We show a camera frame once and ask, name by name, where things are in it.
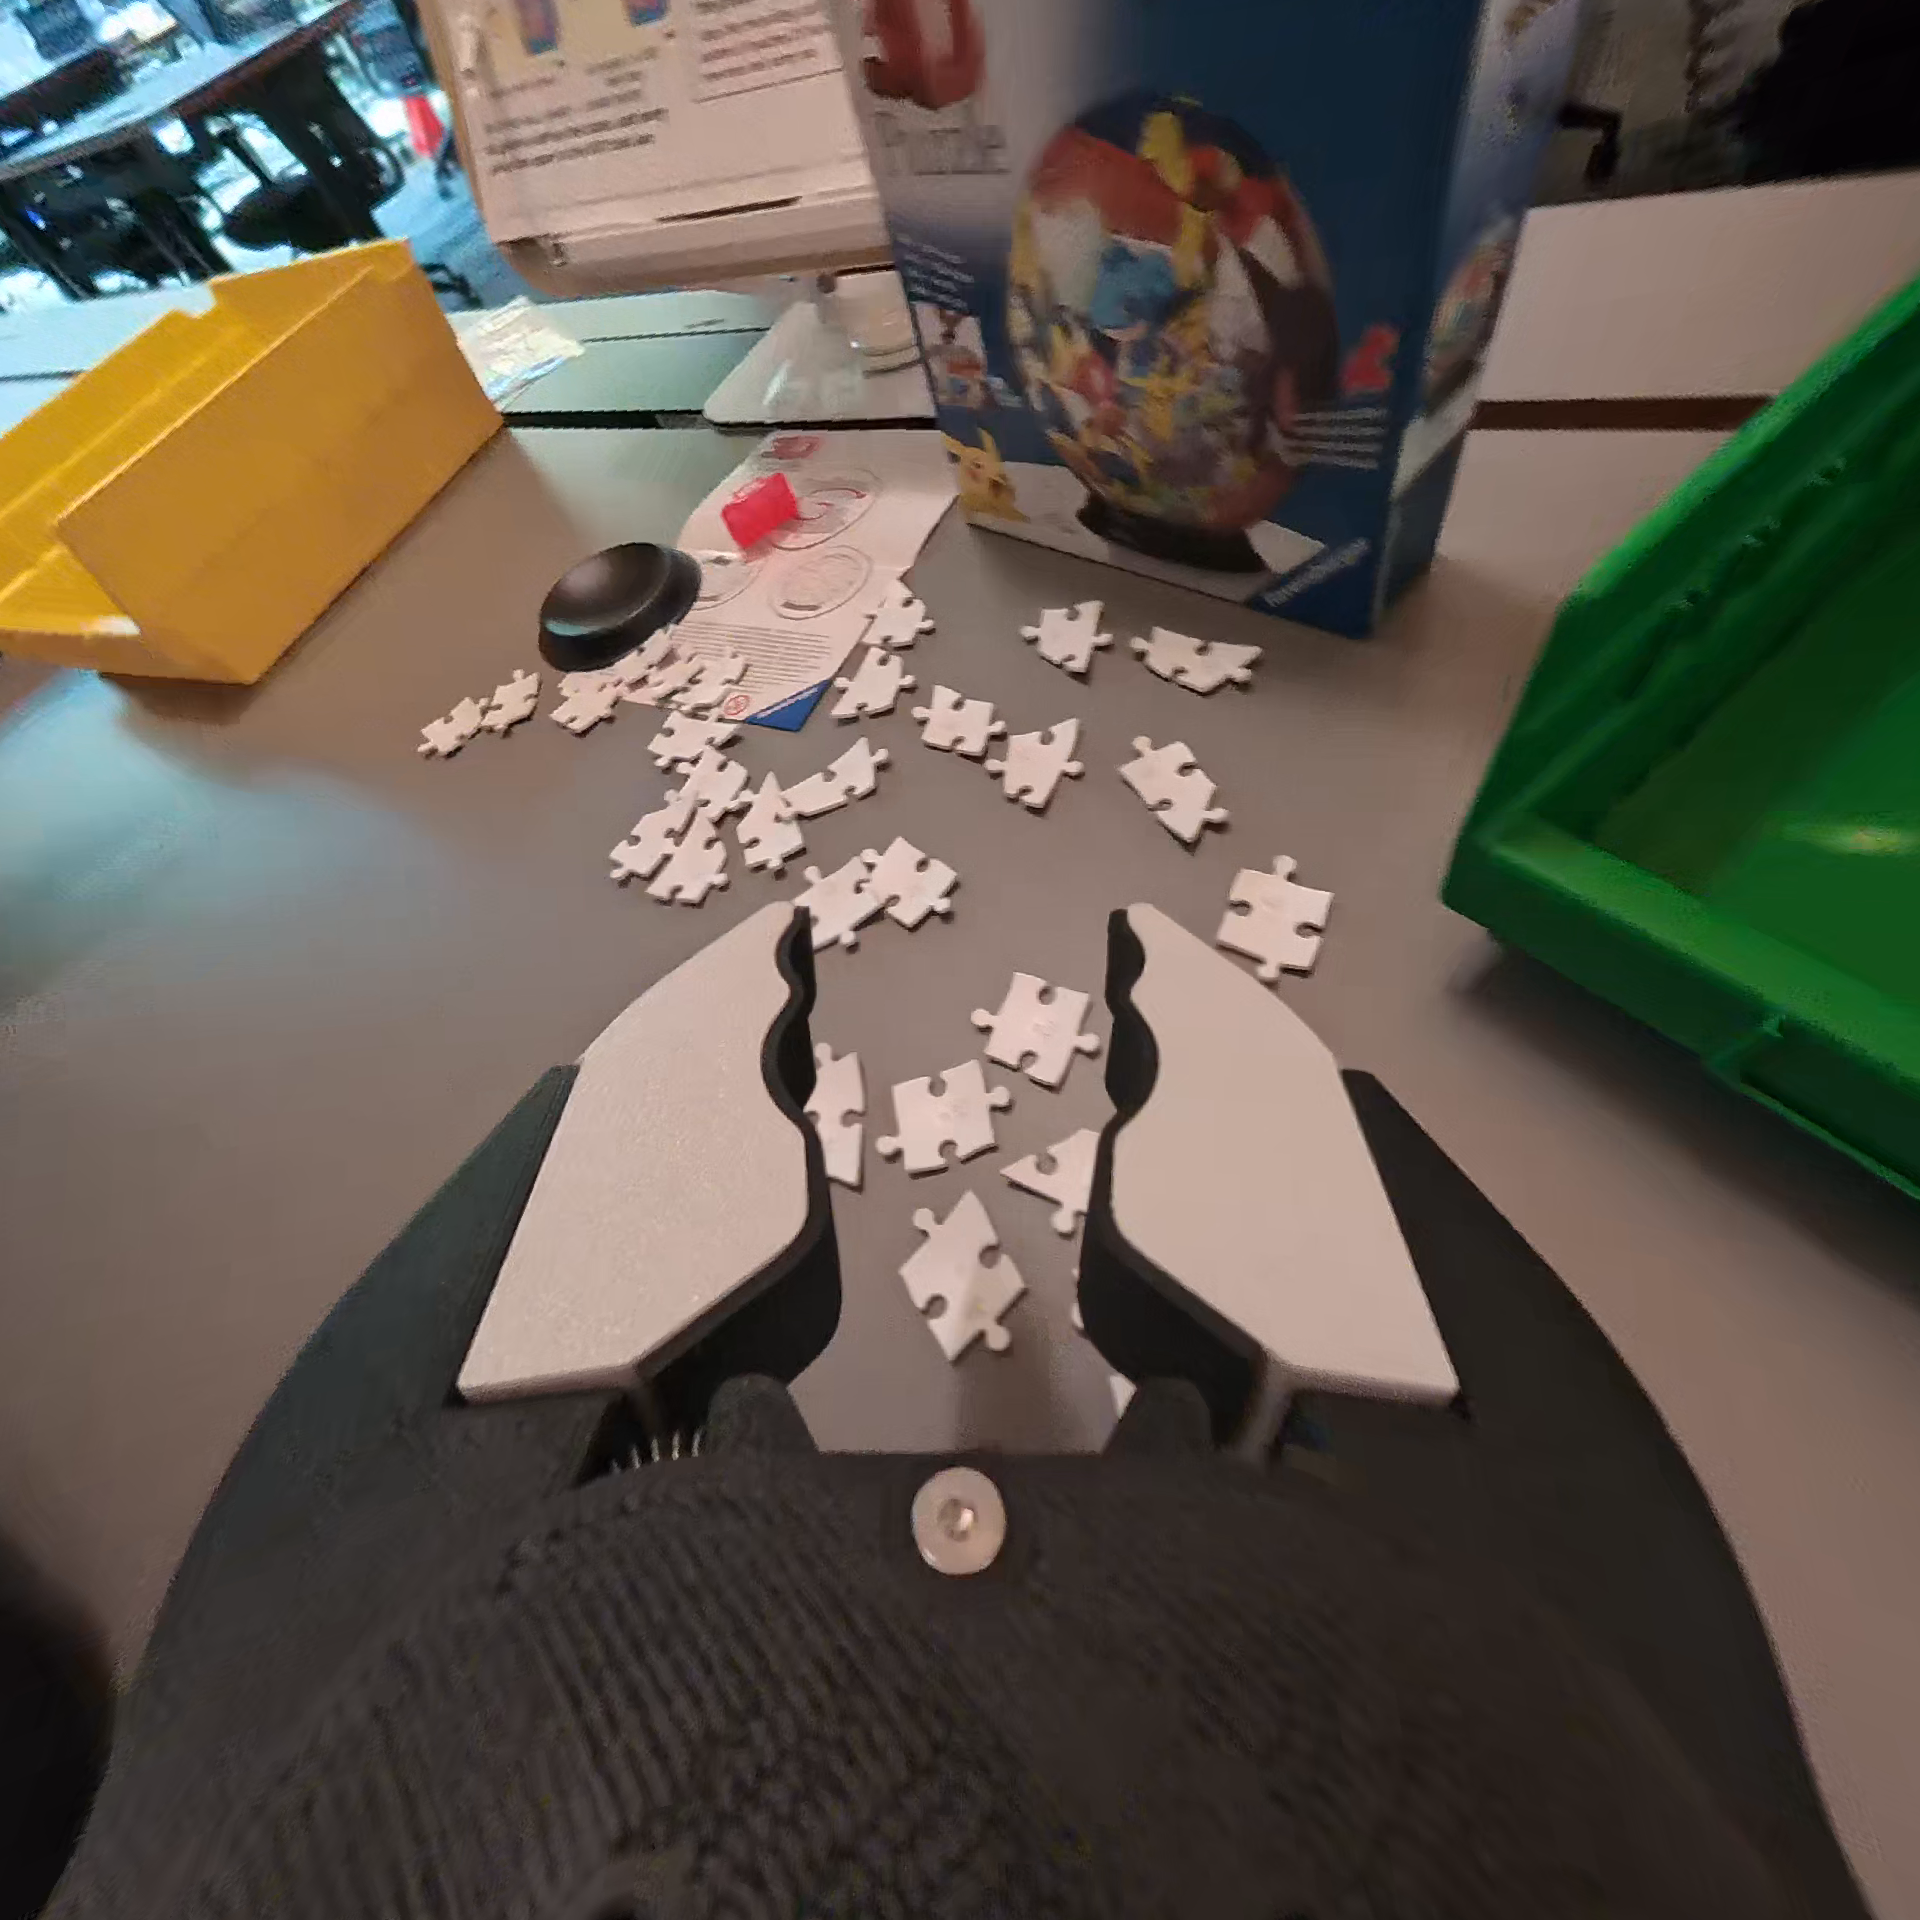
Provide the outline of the yellow plastic bin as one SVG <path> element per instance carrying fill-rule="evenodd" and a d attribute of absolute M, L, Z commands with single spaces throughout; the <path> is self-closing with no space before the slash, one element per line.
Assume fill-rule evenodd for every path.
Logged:
<path fill-rule="evenodd" d="M 4 656 L 253 687 L 500 426 L 405 243 L 217 280 L 4 432 Z"/>

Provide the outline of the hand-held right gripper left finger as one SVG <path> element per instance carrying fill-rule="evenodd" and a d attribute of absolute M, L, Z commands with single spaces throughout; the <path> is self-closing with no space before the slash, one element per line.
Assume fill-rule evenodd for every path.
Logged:
<path fill-rule="evenodd" d="M 637 1388 L 667 1430 L 795 1384 L 843 1308 L 817 1087 L 812 922 L 765 906 L 579 1057 L 457 1375 L 466 1403 Z"/>

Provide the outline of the black round puzzle stand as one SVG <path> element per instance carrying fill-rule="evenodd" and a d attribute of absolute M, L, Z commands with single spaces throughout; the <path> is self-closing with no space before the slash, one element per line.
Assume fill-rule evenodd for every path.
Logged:
<path fill-rule="evenodd" d="M 627 543 L 579 560 L 539 608 L 539 656 L 553 671 L 604 671 L 671 630 L 698 603 L 702 564 L 667 544 Z"/>

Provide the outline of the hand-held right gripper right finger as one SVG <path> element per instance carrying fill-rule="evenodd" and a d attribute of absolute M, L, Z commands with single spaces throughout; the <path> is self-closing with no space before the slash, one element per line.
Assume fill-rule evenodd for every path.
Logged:
<path fill-rule="evenodd" d="M 1153 904 L 1106 927 L 1083 1332 L 1145 1406 L 1267 1456 L 1302 1398 L 1455 1412 L 1449 1345 L 1332 1050 Z"/>

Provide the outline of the white instruction board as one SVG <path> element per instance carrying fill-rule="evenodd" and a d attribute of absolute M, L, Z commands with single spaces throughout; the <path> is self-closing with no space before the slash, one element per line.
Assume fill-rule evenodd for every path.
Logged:
<path fill-rule="evenodd" d="M 493 248 L 553 298 L 861 272 L 891 248 L 834 6 L 418 6 Z"/>

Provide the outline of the white board stand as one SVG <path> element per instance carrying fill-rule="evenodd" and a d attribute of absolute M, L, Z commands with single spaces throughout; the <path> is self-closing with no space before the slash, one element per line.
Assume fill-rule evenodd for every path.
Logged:
<path fill-rule="evenodd" d="M 823 272 L 801 289 L 705 403 L 721 428 L 932 426 L 935 407 L 893 268 Z"/>

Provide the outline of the white instruction leaflet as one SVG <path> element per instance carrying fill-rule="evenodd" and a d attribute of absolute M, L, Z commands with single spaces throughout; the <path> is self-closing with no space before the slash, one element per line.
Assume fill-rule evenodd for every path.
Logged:
<path fill-rule="evenodd" d="M 756 544 L 739 544 L 723 508 L 782 476 L 797 515 Z M 795 732 L 834 692 L 874 615 L 906 586 L 923 543 L 954 506 L 954 465 L 923 431 L 765 435 L 682 528 L 702 588 L 675 630 L 666 665 L 631 683 L 627 704 L 695 712 L 690 662 L 731 680 L 708 716 Z"/>

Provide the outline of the clear plastic bag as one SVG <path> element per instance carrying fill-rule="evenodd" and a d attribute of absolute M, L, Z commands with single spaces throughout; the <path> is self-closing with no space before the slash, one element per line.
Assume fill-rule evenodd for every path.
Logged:
<path fill-rule="evenodd" d="M 526 298 L 443 319 L 482 396 L 502 415 L 537 382 L 586 356 L 586 345 Z"/>

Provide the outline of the blue puzzle box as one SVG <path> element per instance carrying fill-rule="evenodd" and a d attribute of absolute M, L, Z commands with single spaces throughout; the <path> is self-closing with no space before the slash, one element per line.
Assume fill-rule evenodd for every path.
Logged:
<path fill-rule="evenodd" d="M 961 513 L 1370 638 L 1434 560 L 1580 6 L 829 6 Z"/>

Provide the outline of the green plastic bin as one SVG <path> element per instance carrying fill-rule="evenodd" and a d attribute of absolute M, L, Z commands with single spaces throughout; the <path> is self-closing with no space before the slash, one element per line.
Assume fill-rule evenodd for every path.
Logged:
<path fill-rule="evenodd" d="M 1442 904 L 1917 1193 L 1917 286 L 1595 562 Z"/>

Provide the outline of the spread of white puzzle pieces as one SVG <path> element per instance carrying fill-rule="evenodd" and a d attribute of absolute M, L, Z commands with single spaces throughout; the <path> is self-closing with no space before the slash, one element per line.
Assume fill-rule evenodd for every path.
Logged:
<path fill-rule="evenodd" d="M 993 704 L 938 687 L 917 710 L 917 727 L 927 750 L 977 762 L 1004 798 L 1035 816 L 1062 780 L 1085 774 L 1076 718 L 1011 736 Z M 807 868 L 807 890 L 790 906 L 807 910 L 814 960 L 828 952 L 850 953 L 859 934 L 878 922 L 907 930 L 945 922 L 961 883 L 950 863 L 897 838 L 890 849 L 852 856 L 831 873 Z M 977 1011 L 972 1023 L 987 1040 L 989 1063 L 1057 1090 L 1074 1059 L 1098 1055 L 1098 1038 L 1083 1032 L 1089 1006 L 1085 992 L 1015 975 L 999 1008 Z M 814 1044 L 814 1062 L 817 1087 L 804 1116 L 823 1146 L 828 1183 L 857 1188 L 865 1167 L 861 1067 L 852 1052 L 831 1052 L 829 1044 Z M 949 1162 L 994 1153 L 996 1116 L 1011 1111 L 1013 1092 L 993 1087 L 980 1059 L 966 1057 L 935 1074 L 898 1083 L 891 1103 L 893 1132 L 878 1137 L 874 1153 L 923 1180 L 945 1174 Z M 510 1202 L 510 1228 L 526 1193 Z M 1007 1345 L 1001 1319 L 1022 1298 L 1025 1283 L 1011 1263 L 1001 1263 L 987 1210 L 966 1192 L 947 1216 L 917 1214 L 917 1233 L 925 1235 L 925 1244 L 906 1263 L 903 1286 L 917 1308 L 939 1308 L 925 1324 L 949 1360 L 957 1360 L 978 1338 L 1001 1353 Z"/>

